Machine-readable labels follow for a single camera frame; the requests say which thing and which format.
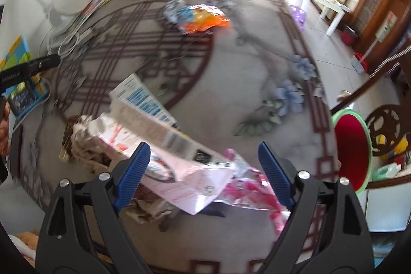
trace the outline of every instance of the blue flower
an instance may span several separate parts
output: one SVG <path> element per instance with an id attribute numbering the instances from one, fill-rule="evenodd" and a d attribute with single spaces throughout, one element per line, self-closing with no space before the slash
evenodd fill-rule
<path id="1" fill-rule="evenodd" d="M 311 78 L 317 77 L 315 66 L 311 64 L 310 59 L 304 59 L 300 55 L 295 55 L 294 59 L 293 69 L 303 80 L 310 80 Z"/>
<path id="2" fill-rule="evenodd" d="M 290 80 L 285 80 L 283 87 L 277 88 L 275 94 L 283 103 L 283 106 L 278 110 L 279 116 L 287 114 L 288 108 L 290 108 L 293 113 L 301 113 L 303 111 L 304 98 Z"/>

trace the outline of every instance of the plastic bag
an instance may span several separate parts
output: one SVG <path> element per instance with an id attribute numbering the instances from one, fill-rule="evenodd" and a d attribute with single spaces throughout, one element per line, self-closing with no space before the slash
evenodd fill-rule
<path id="1" fill-rule="evenodd" d="M 223 154 L 235 163 L 235 176 L 214 202 L 254 210 L 268 210 L 277 238 L 287 222 L 289 211 L 280 204 L 265 175 L 251 167 L 235 150 Z"/>
<path id="2" fill-rule="evenodd" d="M 203 32 L 214 26 L 231 26 L 230 19 L 219 8 L 205 4 L 187 6 L 183 0 L 168 2 L 164 16 L 183 34 Z"/>

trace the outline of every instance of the metal screw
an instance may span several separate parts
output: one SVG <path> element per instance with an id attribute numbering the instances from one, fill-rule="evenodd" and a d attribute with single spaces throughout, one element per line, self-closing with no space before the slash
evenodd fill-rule
<path id="1" fill-rule="evenodd" d="M 60 180 L 60 186 L 61 186 L 61 187 L 68 186 L 69 183 L 70 183 L 70 181 L 69 181 L 68 179 Z"/>
<path id="2" fill-rule="evenodd" d="M 308 179 L 310 177 L 310 174 L 307 171 L 300 171 L 298 173 L 298 177 L 300 179 Z"/>
<path id="3" fill-rule="evenodd" d="M 101 181 L 108 180 L 108 179 L 110 179 L 110 174 L 107 173 L 107 172 L 103 172 L 102 174 L 99 175 L 99 179 L 100 179 Z"/>
<path id="4" fill-rule="evenodd" d="M 340 178 L 340 183 L 343 184 L 344 186 L 350 185 L 350 181 L 346 177 Z"/>

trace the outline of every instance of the pink plastic wrapper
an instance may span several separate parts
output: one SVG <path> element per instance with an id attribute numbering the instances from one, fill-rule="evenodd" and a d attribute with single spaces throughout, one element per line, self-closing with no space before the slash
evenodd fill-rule
<path id="1" fill-rule="evenodd" d="M 226 149 L 224 157 L 235 163 L 235 177 L 214 202 L 254 210 L 269 210 L 277 238 L 284 229 L 289 212 L 280 204 L 265 175 L 251 167 L 233 149 Z"/>

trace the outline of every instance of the blue gripper pad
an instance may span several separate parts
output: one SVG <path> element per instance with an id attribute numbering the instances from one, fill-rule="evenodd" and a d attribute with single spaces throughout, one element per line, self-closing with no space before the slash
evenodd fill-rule
<path id="1" fill-rule="evenodd" d="M 131 163 L 116 186 L 116 199 L 113 207 L 117 212 L 131 203 L 137 186 L 150 162 L 150 155 L 150 146 L 143 143 L 140 145 L 140 149 L 137 149 L 131 156 Z"/>
<path id="2" fill-rule="evenodd" d="M 291 197 L 292 184 L 277 159 L 264 142 L 260 143 L 258 146 L 258 161 L 260 162 L 278 201 L 291 211 L 295 206 L 295 201 Z"/>

